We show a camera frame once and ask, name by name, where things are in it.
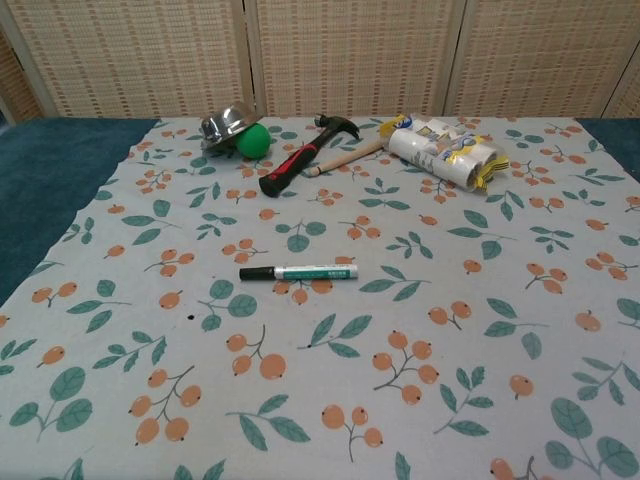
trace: table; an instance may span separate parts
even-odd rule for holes
[[[637,183],[571,119],[446,120],[507,150],[488,196],[378,153],[270,199],[311,119],[261,161],[162,119],[0,310],[2,474],[637,476]]]

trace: woven panel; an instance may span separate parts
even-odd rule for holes
[[[469,0],[445,113],[600,116],[639,33],[638,0]]]
[[[7,3],[61,115],[201,116],[243,98],[228,0]]]
[[[640,117],[640,47],[624,72],[605,117]]]
[[[258,0],[267,114],[440,114],[460,5]]]
[[[0,65],[2,65],[0,68],[0,98],[9,110],[5,113],[11,116],[16,123],[41,117],[42,112],[38,102],[2,32],[0,32]]]

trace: marker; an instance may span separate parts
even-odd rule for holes
[[[332,280],[358,278],[358,266],[343,264],[240,269],[240,280],[308,280],[314,278]]]

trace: tennis ball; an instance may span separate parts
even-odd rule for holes
[[[248,158],[262,158],[269,151],[271,135],[259,123],[252,125],[236,138],[236,148]]]

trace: stainless steel bowl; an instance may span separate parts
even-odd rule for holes
[[[218,145],[246,130],[260,118],[243,102],[233,102],[224,110],[202,120],[202,132],[208,146]]]

